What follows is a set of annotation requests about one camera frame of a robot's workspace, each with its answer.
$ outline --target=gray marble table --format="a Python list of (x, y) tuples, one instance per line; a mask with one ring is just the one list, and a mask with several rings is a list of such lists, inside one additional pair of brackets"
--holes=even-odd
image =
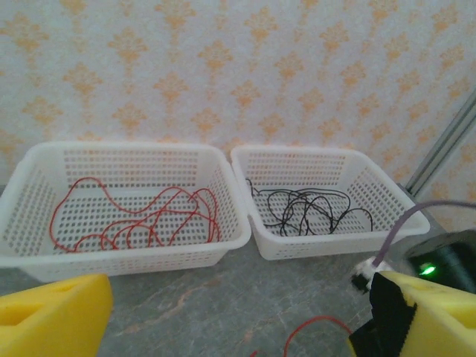
[[(390, 252), (437, 233), (404, 239)], [(114, 311), (99, 356), (281, 356), (288, 335), (315, 315), (355, 329), (371, 316), (368, 295), (350, 285), (353, 266), (372, 255), (345, 254), (269, 262), (251, 241), (215, 266), (111, 277)], [(0, 270), (0, 295), (39, 283), (17, 269)], [(289, 356), (349, 356), (346, 332), (330, 322), (299, 332)]]

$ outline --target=wall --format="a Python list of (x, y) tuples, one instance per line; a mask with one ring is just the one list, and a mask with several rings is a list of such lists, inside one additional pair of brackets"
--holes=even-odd
[(0, 183), (47, 140), (354, 147), (397, 181), (476, 82), (473, 0), (7, 0)]
[[(461, 199), (476, 202), (476, 126), (446, 159), (419, 195), (429, 199)], [(475, 229), (476, 213), (469, 209), (433, 208), (433, 216), (447, 231)]]

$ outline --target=white connector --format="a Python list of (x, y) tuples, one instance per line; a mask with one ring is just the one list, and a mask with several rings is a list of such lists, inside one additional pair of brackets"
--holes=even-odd
[(369, 259), (357, 264), (351, 278), (352, 284), (363, 293), (370, 291), (373, 275), (375, 273), (379, 271), (393, 270), (385, 261), (381, 262), (377, 267), (373, 266), (372, 262), (374, 259), (375, 257), (370, 257)]

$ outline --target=red wire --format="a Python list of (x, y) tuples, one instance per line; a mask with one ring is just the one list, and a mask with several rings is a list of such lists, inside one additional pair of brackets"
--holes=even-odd
[[(62, 205), (68, 200), (69, 196), (71, 195), (72, 191), (74, 188), (76, 188), (76, 186), (82, 182), (82, 181), (85, 181), (85, 180), (93, 180), (95, 181), (98, 186), (101, 188), (101, 190), (104, 192), (104, 194), (106, 195), (107, 199), (118, 209), (118, 210), (121, 210), (123, 212), (126, 212), (126, 213), (129, 213), (129, 214), (133, 214), (133, 215), (137, 215), (137, 214), (140, 214), (140, 213), (143, 213), (145, 211), (147, 211), (150, 207), (152, 207), (152, 205), (154, 205), (161, 197), (162, 195), (164, 195), (164, 193), (166, 193), (167, 191), (169, 190), (177, 190), (178, 192), (176, 192), (172, 198), (170, 198), (166, 203), (165, 205), (163, 205), (159, 210), (156, 210), (156, 211), (153, 211), (152, 213), (149, 213), (146, 215), (145, 218), (143, 219), (124, 219), (124, 220), (121, 220), (121, 221), (116, 221), (116, 222), (113, 222), (111, 224), (109, 224), (106, 228), (103, 229), (103, 232), (101, 234), (89, 234), (88, 236), (84, 236), (82, 237), (81, 239), (79, 239), (75, 244), (74, 244), (74, 249), (70, 249), (68, 247), (65, 247), (64, 245), (61, 245), (57, 239), (55, 239), (54, 235), (53, 235), (53, 226), (54, 226), (54, 220), (56, 219), (56, 216), (57, 216), (57, 213), (59, 211), (59, 209), (62, 207)], [(213, 216), (210, 216), (210, 206), (208, 205), (208, 203), (199, 195), (202, 191), (206, 191), (210, 197), (212, 198), (213, 200)], [(181, 193), (184, 193), (188, 196), (188, 201), (190, 200), (193, 200), (195, 203), (196, 203), (196, 206), (195, 206), (195, 209), (190, 211), (190, 210), (170, 210), (167, 208), (167, 206), (173, 202), (173, 200)], [(207, 215), (204, 215), (200, 212), (198, 212), (199, 210), (199, 202), (197, 201), (198, 198), (202, 203), (203, 205), (207, 208), (207, 211), (208, 211), (208, 214)], [(131, 243), (130, 243), (130, 237), (132, 235), (132, 232), (134, 229), (136, 228), (146, 228), (148, 231), (149, 231), (149, 236), (148, 236), (148, 242), (147, 242), (147, 247), (150, 247), (152, 245), (152, 239), (155, 239), (155, 241), (157, 242), (158, 245), (160, 246), (164, 246), (164, 244), (162, 243), (161, 239), (159, 238), (159, 236), (157, 235), (157, 233), (155, 232), (154, 228), (155, 226), (157, 225), (157, 222), (159, 221), (159, 219), (161, 218), (161, 215), (163, 213), (175, 213), (175, 214), (187, 214), (188, 217), (183, 221), (183, 223), (181, 223), (181, 225), (178, 227), (178, 229), (173, 232), (172, 236), (170, 237), (169, 239), (169, 242), (168, 242), (168, 245), (172, 245), (176, 236), (180, 233), (181, 229), (194, 217), (194, 216), (199, 216), (203, 219), (206, 219), (208, 221), (208, 239), (207, 239), (207, 242), (213, 242), (213, 238), (215, 236), (215, 232), (216, 232), (216, 241), (219, 242), (220, 241), (220, 232), (219, 232), (219, 226), (216, 222), (216, 215), (217, 215), (217, 210), (218, 210), (218, 204), (217, 204), (217, 201), (216, 201), (216, 197), (214, 196), (213, 192), (207, 188), (202, 188), (202, 189), (199, 189), (193, 193), (188, 193), (186, 190), (180, 188), (180, 187), (177, 187), (177, 186), (173, 186), (173, 187), (168, 187), (167, 189), (165, 190), (162, 190), (145, 208), (142, 208), (140, 210), (128, 210), (126, 208), (123, 208), (121, 207), (112, 197), (111, 195), (109, 194), (106, 186), (101, 182), (101, 180), (99, 180), (98, 178), (94, 178), (94, 177), (83, 177), (83, 178), (80, 178), (79, 180), (77, 180), (72, 186), (71, 188), (69, 189), (68, 193), (66, 194), (65, 198), (56, 206), (54, 212), (53, 212), (53, 216), (51, 218), (51, 221), (50, 221), (50, 227), (49, 227), (49, 232), (50, 232), (50, 238), (51, 238), (51, 241), (53, 242), (53, 244), (58, 247), (58, 248), (61, 248), (62, 250), (64, 251), (67, 251), (67, 252), (77, 252), (77, 249), (79, 248), (79, 246), (81, 245), (82, 242), (84, 242), (85, 240), (87, 239), (90, 239), (92, 237), (98, 237), (100, 238), (100, 246), (101, 246), (101, 249), (102, 250), (105, 250), (105, 246), (104, 246), (104, 241), (107, 241), (107, 243), (109, 243), (112, 247), (113, 250), (117, 250), (119, 249), (119, 247), (117, 247), (116, 245), (116, 240), (117, 238), (120, 236), (120, 234), (124, 231), (127, 231), (127, 235), (126, 235), (126, 245), (127, 245), (127, 248), (134, 248), (132, 247)], [(151, 226), (148, 226), (146, 225), (144, 222), (146, 222), (150, 217), (153, 217), (155, 216), (155, 219), (154, 219), (154, 222)], [(108, 237), (107, 237), (107, 232), (108, 230), (113, 227), (114, 225), (118, 225), (118, 224), (123, 224), (123, 223), (133, 223), (132, 225), (128, 225), (124, 228), (121, 228), (115, 235), (114, 237), (112, 238), (112, 240), (110, 240)]]
[[(313, 324), (314, 322), (317, 322), (317, 321), (322, 321), (322, 320), (328, 320), (328, 321), (331, 321), (333, 322), (334, 324), (337, 324), (339, 325), (340, 327), (342, 327), (343, 329), (345, 329), (347, 331), (347, 333), (349, 335), (352, 335), (352, 330), (346, 325), (344, 324), (342, 321), (338, 320), (337, 318), (334, 318), (333, 316), (325, 316), (325, 315), (320, 315), (320, 316), (315, 316), (314, 318), (310, 318), (308, 321), (305, 321), (303, 322), (301, 325), (299, 325), (297, 327), (297, 329), (295, 329), (291, 335), (289, 335), (288, 339), (286, 340), (286, 344), (284, 345), (284, 352), (283, 352), (283, 357), (287, 357), (288, 355), (288, 349), (289, 349), (289, 344), (291, 343), (291, 340), (296, 336), (296, 334), (301, 331), (304, 327), (310, 325), (310, 324)], [(250, 357), (255, 357), (257, 356), (259, 351), (254, 351)]]

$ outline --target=white plastic basket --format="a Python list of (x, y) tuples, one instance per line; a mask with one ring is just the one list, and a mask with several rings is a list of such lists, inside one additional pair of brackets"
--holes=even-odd
[[(354, 150), (243, 145), (232, 150), (231, 160), (251, 216), (254, 238), (267, 260), (378, 250), (394, 222), (414, 206), (380, 167)], [(324, 218), (316, 214), (312, 219), (316, 226), (323, 227), (322, 235), (282, 237), (273, 228), (265, 227), (264, 224), (272, 222), (268, 202), (257, 195), (252, 197), (246, 179), (258, 190), (317, 187), (343, 191), (351, 198), (352, 208), (365, 208), (372, 213), (374, 229), (370, 231), (365, 213), (354, 211), (342, 220), (333, 234), (324, 233), (328, 228), (319, 221)], [(274, 199), (271, 209), (285, 204)], [(425, 216), (416, 213), (400, 230), (395, 242), (406, 236), (424, 234), (429, 229)]]
[[(135, 249), (101, 251), (99, 244), (91, 243), (87, 252), (65, 254), (52, 243), (49, 224), (68, 189), (85, 176), (100, 179), (111, 196), (130, 210), (146, 206), (170, 186), (190, 192), (207, 187), (218, 201), (221, 240), (202, 244), (208, 239), (208, 225), (191, 219), (171, 246), (147, 248), (145, 237), (141, 239), (137, 232), (132, 237)], [(182, 201), (176, 205), (188, 209), (190, 202)], [(101, 231), (120, 216), (114, 215), (115, 208), (103, 191), (87, 181), (72, 191), (66, 203), (54, 221), (54, 235), (65, 245)], [(161, 216), (161, 228), (156, 228), (161, 236), (170, 235), (181, 224), (172, 216), (163, 219), (166, 222)], [(0, 266), (18, 266), (41, 281), (95, 272), (119, 275), (212, 266), (228, 250), (246, 244), (250, 236), (230, 164), (208, 145), (39, 144), (18, 164), (0, 199)]]

